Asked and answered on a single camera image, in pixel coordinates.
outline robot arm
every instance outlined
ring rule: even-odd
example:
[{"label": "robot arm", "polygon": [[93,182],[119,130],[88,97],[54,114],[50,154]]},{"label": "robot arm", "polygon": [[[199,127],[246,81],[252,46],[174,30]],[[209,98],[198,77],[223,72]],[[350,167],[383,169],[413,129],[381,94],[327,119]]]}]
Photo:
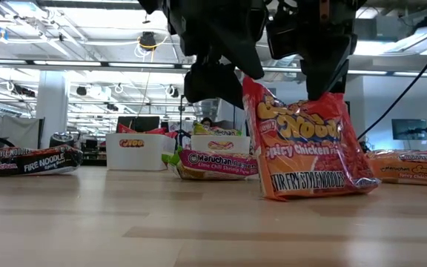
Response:
[{"label": "robot arm", "polygon": [[[186,56],[196,63],[185,77],[189,102],[220,97],[242,108],[238,67],[253,79],[264,76],[256,53],[266,28],[273,59],[299,54],[308,98],[324,92],[345,92],[348,56],[357,45],[356,11],[366,0],[296,0],[296,7],[277,0],[268,19],[267,0],[139,0],[148,12],[162,10],[171,34],[178,34]],[[231,62],[221,65],[224,56]]]}]

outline white plastic container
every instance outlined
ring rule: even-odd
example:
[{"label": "white plastic container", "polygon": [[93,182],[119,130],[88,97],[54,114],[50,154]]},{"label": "white plastic container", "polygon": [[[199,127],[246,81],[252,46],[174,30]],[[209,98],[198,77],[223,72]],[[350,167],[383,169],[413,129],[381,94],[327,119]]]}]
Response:
[{"label": "white plastic container", "polygon": [[176,140],[161,134],[108,133],[107,167],[123,171],[162,171],[163,151],[173,151]]},{"label": "white plastic container", "polygon": [[250,137],[193,135],[191,146],[195,151],[249,154]]}]

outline wood grain surface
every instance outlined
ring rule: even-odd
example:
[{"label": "wood grain surface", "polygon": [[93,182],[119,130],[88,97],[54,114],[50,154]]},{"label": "wood grain surface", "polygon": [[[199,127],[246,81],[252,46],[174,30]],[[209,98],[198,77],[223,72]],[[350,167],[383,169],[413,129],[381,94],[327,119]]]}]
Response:
[{"label": "wood grain surface", "polygon": [[427,267],[427,186],[272,202],[167,171],[0,177],[0,266]]}]

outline spicy chicken noodle bag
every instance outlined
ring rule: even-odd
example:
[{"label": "spicy chicken noodle bag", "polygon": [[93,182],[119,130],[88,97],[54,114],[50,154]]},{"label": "spicy chicken noodle bag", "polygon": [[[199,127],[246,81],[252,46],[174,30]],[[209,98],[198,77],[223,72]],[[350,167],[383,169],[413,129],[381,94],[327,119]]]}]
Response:
[{"label": "spicy chicken noodle bag", "polygon": [[341,93],[285,105],[251,78],[243,104],[268,199],[368,193],[373,178]]}]

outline person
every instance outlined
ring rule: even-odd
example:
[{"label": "person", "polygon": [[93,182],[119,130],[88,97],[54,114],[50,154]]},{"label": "person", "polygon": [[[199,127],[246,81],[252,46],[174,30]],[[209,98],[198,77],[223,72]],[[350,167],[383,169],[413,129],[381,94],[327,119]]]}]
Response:
[{"label": "person", "polygon": [[212,122],[211,118],[205,117],[205,118],[200,122],[200,124],[201,124],[201,125],[208,126],[208,127],[212,127],[212,125],[213,125],[214,123]]}]

